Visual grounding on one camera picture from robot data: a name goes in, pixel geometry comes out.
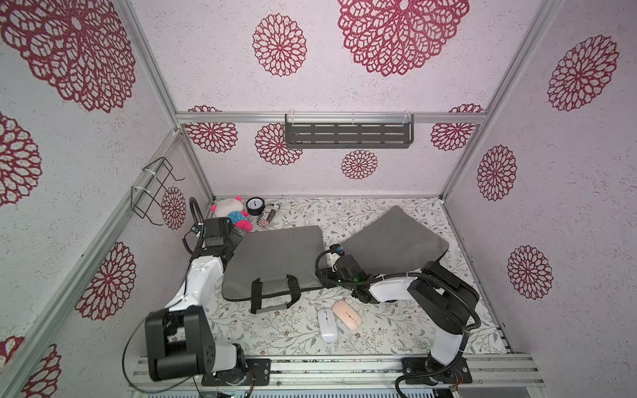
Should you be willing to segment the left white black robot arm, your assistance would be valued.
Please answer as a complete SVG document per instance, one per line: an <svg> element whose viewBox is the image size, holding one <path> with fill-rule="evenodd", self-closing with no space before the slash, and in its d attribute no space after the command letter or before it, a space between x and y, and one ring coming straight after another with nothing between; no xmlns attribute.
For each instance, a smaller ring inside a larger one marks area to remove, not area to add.
<svg viewBox="0 0 637 398"><path fill-rule="evenodd" d="M189 199L197 243L182 286L161 310L150 313L144 329L149 377L152 381L177 379L177 386L195 376L215 376L238 385L250 377L239 344L216 341L205 307L237 248L227 217L206 219L195 198Z"/></svg>

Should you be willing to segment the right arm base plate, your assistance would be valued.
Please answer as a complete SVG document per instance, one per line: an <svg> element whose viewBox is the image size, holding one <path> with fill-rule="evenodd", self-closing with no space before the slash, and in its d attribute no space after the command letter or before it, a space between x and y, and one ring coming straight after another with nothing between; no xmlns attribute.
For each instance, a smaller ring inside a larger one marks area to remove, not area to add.
<svg viewBox="0 0 637 398"><path fill-rule="evenodd" d="M401 366L408 385L459 385L473 382L464 357L456 358L449 365L441 365L433 358L403 358Z"/></svg>

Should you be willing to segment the pink computer mouse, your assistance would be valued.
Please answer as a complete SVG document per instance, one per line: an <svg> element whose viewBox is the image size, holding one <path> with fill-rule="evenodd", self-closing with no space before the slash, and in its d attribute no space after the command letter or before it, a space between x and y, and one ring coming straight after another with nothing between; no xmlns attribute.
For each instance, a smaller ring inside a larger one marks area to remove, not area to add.
<svg viewBox="0 0 637 398"><path fill-rule="evenodd" d="M363 324L360 315L345 300L335 303L332 310L334 315L350 330L357 330Z"/></svg>

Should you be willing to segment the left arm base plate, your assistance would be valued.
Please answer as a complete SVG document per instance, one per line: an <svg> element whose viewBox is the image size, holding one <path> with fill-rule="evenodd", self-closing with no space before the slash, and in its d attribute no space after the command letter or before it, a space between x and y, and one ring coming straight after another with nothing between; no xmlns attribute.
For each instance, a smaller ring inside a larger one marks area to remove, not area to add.
<svg viewBox="0 0 637 398"><path fill-rule="evenodd" d="M228 371L218 371L202 377L202 386L268 386L272 361L265 359L247 359L243 365Z"/></svg>

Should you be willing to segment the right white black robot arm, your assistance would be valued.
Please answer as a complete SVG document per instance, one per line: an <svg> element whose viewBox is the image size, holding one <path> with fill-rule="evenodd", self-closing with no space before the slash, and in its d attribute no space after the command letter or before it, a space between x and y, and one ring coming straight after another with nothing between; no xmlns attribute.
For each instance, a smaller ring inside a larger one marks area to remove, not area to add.
<svg viewBox="0 0 637 398"><path fill-rule="evenodd" d="M469 335L482 324L476 312L479 294L438 260L417 271L371 275L341 245L332 245L317 256L315 275L325 288L350 290L362 303L413 301L436 325L427 358L402 362L403 374L394 382L398 396L406 396L403 382L437 386L472 381L464 350Z"/></svg>

